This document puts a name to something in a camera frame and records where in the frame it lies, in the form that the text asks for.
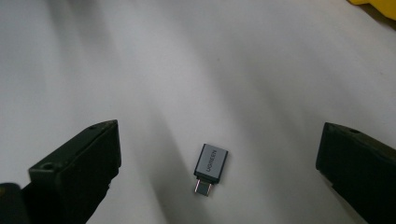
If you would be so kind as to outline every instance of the adapter label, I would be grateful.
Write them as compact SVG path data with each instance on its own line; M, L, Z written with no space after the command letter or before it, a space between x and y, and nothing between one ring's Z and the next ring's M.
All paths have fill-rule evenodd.
M208 172L210 172L210 169L212 168L213 161L215 160L216 157L216 152L217 152L216 150L213 150L212 154L210 154L209 163L206 166L206 170Z

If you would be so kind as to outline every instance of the white surface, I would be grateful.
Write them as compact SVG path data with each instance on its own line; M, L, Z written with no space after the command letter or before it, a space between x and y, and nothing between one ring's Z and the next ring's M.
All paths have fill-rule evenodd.
M90 223L361 223L315 169L325 121L396 147L396 32L344 0L0 3L0 182L118 119ZM210 197L201 147L230 151Z

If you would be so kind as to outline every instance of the metal connector plug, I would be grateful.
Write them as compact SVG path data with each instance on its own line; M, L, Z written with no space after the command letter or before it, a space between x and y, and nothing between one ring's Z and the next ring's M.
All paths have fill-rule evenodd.
M200 193L207 197L209 196L209 191L211 188L212 188L212 184L198 179L197 186L195 186L195 193Z

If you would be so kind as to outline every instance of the yellow object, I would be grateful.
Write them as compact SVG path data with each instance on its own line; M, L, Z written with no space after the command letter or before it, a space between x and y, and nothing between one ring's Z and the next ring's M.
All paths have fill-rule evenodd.
M384 16L396 21L396 0L349 0L353 5L371 4Z

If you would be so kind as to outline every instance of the usb adapter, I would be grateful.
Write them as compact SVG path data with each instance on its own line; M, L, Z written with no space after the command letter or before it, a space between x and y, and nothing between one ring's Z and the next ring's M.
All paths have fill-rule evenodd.
M204 144L194 171L194 175L197 176L198 180L195 187L196 193L207 197L212 185L220 182L227 154L227 150Z

